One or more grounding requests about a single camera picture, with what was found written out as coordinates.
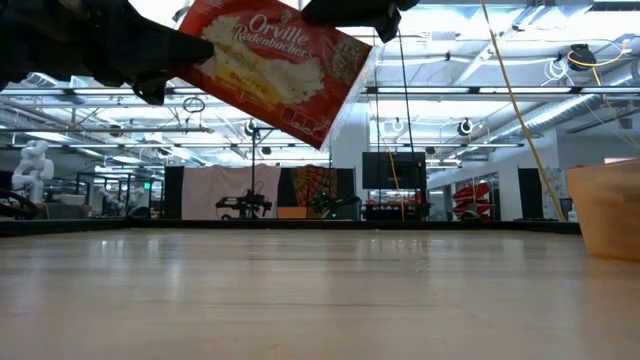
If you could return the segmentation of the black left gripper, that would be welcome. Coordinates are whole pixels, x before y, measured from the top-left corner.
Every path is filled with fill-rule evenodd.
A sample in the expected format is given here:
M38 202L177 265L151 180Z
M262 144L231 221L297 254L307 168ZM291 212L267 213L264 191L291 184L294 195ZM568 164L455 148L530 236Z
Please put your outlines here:
M142 16L127 0L28 3L30 73L128 85L145 102L161 105L169 74L213 55L212 43Z

